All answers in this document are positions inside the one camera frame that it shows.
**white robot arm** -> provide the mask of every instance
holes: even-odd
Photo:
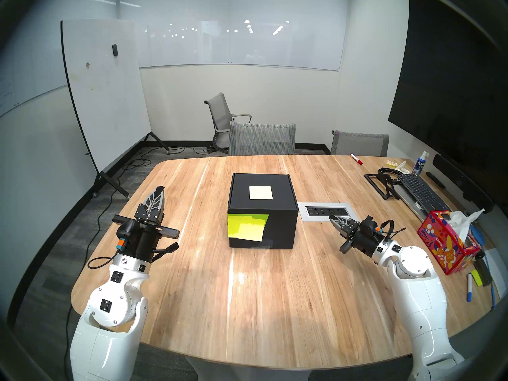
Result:
[[[136,219],[115,215],[120,223],[117,252],[110,258],[109,279],[96,288],[79,319],[71,344],[71,367],[74,380],[125,381],[131,378],[138,354],[141,333],[148,313],[148,300],[140,291],[148,278],[151,264],[166,253],[178,249],[173,243],[156,250],[161,236],[177,239],[180,231],[158,225],[164,213],[164,187],[157,187],[143,204]],[[97,269],[100,266],[88,267]],[[134,318],[128,332],[105,328],[124,324]]]
[[[390,237],[393,221],[377,223],[368,216],[361,223],[330,216],[333,226],[346,239],[340,251],[351,247],[388,269],[397,316],[403,321],[413,348],[413,370],[409,380],[440,380],[464,358],[448,340],[446,331],[446,295],[429,260],[420,247],[401,247]],[[383,228],[390,230],[383,236]]]

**spray bottle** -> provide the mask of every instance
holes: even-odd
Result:
[[[429,155],[426,151],[423,152],[422,156],[417,159],[415,167],[413,168],[413,171],[411,173],[416,173],[420,176],[420,173],[422,172],[423,166],[425,165],[425,158]]]

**white sticky note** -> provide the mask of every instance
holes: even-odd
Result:
[[[250,186],[249,198],[251,199],[273,199],[272,187],[266,186]]]

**black monitor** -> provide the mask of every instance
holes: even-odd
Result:
[[[438,0],[409,0],[390,122],[442,155],[434,165],[486,211],[508,215],[508,65],[490,39]]]

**power outlet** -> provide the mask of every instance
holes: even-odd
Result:
[[[309,215],[349,215],[345,207],[312,207],[307,206]]]
[[[358,221],[349,203],[298,202],[298,209],[303,222],[330,222],[329,215],[350,217]]]

